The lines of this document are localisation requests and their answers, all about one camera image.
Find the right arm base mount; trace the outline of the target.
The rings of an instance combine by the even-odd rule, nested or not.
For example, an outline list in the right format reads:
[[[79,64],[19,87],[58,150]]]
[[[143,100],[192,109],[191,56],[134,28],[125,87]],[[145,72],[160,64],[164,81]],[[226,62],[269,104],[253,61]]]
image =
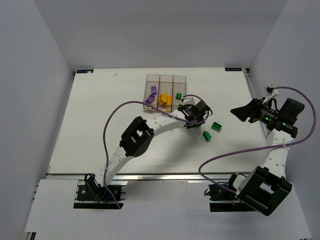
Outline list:
[[[231,191],[236,191],[233,187],[236,177],[237,174],[233,173],[228,180],[214,180],[215,183],[208,185],[204,195],[209,197],[210,212],[255,212],[252,207],[238,200],[234,193],[227,190],[228,188]]]

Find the orange curved lego brick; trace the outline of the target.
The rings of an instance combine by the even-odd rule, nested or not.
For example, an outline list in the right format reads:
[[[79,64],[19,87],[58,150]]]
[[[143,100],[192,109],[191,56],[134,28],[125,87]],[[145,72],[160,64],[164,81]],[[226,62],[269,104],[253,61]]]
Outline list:
[[[166,105],[168,102],[168,95],[164,92],[158,96],[158,103],[160,105]]]

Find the purple small lego brick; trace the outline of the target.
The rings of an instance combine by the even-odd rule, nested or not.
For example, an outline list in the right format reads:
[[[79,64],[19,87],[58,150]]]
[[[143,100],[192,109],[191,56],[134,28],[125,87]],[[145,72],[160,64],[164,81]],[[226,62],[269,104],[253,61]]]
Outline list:
[[[150,92],[151,92],[151,95],[152,95],[152,96],[156,96],[157,93],[158,93],[157,86],[156,86],[156,85],[152,85],[152,86],[150,87]]]

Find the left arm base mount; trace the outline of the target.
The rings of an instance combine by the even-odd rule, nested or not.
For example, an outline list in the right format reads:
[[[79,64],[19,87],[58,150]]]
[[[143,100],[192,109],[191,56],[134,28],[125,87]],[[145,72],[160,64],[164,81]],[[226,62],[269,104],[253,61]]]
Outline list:
[[[120,210],[124,205],[125,192],[122,185],[109,185],[108,189],[96,181],[94,174],[84,176],[79,184],[73,204],[74,209]]]

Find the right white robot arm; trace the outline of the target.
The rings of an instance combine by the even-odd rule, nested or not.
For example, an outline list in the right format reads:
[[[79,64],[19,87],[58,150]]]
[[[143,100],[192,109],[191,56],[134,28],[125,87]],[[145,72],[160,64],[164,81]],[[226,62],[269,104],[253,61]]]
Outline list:
[[[266,143],[272,148],[266,150],[261,164],[248,176],[233,174],[228,187],[235,190],[236,199],[269,216],[292,190],[292,184],[286,180],[285,165],[289,144],[298,134],[294,124],[305,106],[288,98],[280,110],[274,110],[263,102],[263,99],[254,98],[247,105],[230,111],[242,122],[264,123],[270,131]]]

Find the purple long lego brick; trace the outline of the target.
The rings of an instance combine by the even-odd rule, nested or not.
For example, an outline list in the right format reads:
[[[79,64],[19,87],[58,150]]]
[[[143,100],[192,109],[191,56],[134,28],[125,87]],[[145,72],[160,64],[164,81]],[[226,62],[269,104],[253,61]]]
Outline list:
[[[156,98],[155,95],[150,94],[144,102],[148,105],[151,105],[154,102],[155,98]]]

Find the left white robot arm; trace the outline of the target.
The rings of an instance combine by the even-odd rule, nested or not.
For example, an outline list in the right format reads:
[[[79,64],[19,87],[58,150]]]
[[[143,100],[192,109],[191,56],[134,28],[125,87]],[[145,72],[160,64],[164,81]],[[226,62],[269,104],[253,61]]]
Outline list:
[[[117,149],[109,155],[106,141],[106,132],[111,118],[121,107],[128,104],[141,104],[140,101],[128,101],[119,105],[107,119],[102,132],[102,142],[105,151],[105,167],[100,171],[96,179],[98,187],[107,188],[114,176],[133,158],[142,156],[153,138],[172,131],[174,129],[192,129],[206,122],[213,113],[211,108],[200,100],[197,104],[186,103],[173,112],[164,112],[153,108],[161,113],[152,119],[144,119],[138,116],[132,120],[120,137]]]

